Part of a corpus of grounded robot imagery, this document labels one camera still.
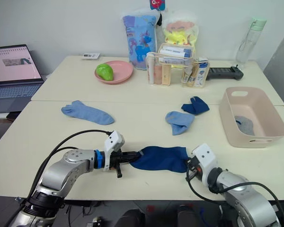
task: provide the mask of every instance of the laptop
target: laptop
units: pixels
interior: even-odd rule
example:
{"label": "laptop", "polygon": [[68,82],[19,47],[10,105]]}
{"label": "laptop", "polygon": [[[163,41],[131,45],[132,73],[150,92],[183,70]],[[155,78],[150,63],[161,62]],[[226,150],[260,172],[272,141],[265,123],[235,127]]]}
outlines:
{"label": "laptop", "polygon": [[43,82],[25,44],[0,47],[0,113],[22,111]]}

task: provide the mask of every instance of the green fruit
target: green fruit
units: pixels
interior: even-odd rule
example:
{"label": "green fruit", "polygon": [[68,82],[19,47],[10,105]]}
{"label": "green fruit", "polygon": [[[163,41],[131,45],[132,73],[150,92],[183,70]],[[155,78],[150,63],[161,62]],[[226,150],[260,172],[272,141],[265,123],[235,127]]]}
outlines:
{"label": "green fruit", "polygon": [[103,79],[103,80],[114,80],[114,71],[112,67],[107,64],[100,64],[96,68],[96,73]]}

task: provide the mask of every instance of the water bottle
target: water bottle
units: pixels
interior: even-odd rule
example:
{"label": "water bottle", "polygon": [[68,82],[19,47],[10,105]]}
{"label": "water bottle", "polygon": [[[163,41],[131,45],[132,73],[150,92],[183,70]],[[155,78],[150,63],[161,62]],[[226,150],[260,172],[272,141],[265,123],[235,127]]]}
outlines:
{"label": "water bottle", "polygon": [[262,30],[266,24],[266,20],[252,18],[250,28],[242,41],[237,52],[236,60],[239,66],[244,66],[247,62],[250,53],[256,45]]}

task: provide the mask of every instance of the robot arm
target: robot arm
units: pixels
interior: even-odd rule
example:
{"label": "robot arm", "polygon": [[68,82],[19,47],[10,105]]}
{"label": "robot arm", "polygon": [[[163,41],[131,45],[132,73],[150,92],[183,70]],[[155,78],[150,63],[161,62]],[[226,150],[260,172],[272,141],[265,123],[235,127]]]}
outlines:
{"label": "robot arm", "polygon": [[11,227],[50,227],[59,208],[64,205],[74,183],[84,173],[94,168],[115,168],[117,177],[122,177],[120,163],[137,159],[137,152],[121,152],[123,136],[114,131],[105,141],[104,151],[74,149],[48,168],[38,183],[32,197],[13,220]]}
{"label": "robot arm", "polygon": [[[217,193],[233,185],[248,182],[243,176],[219,168],[216,157],[207,144],[197,147],[192,153],[194,156],[188,162],[192,174],[188,180],[196,176],[211,192]],[[271,204],[251,185],[226,191],[222,196],[238,212],[240,227],[280,226]]]}

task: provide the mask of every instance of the blue packaging bag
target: blue packaging bag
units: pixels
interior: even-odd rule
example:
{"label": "blue packaging bag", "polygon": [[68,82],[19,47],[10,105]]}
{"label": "blue packaging bag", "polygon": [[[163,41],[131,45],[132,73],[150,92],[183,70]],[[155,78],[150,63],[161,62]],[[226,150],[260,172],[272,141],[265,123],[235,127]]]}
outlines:
{"label": "blue packaging bag", "polygon": [[148,52],[156,52],[155,16],[125,16],[129,61],[139,70],[146,70]]}

